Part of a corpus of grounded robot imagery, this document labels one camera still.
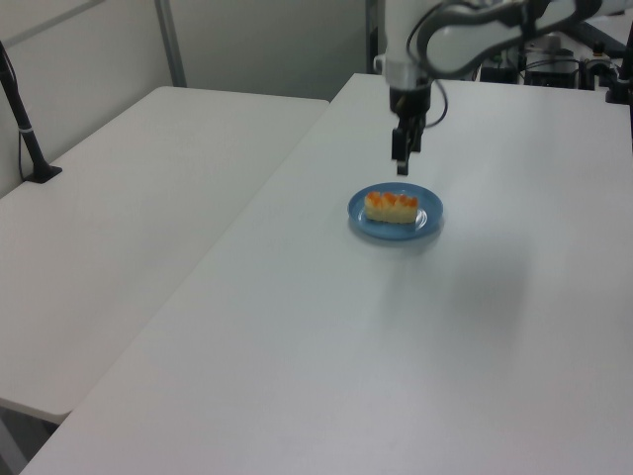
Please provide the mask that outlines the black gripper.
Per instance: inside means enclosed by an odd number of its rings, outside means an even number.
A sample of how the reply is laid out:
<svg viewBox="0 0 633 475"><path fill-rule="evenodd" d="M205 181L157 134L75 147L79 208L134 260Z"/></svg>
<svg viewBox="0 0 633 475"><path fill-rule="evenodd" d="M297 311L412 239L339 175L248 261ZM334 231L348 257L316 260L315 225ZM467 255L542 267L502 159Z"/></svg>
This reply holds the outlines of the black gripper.
<svg viewBox="0 0 633 475"><path fill-rule="evenodd" d="M430 108L429 85L414 90L389 89L390 110L399 118L415 118L415 130L410 120L399 119L392 130L392 161L398 175L408 175L408 161L413 145L414 152L421 151L421 138L425 129L425 115Z"/></svg>

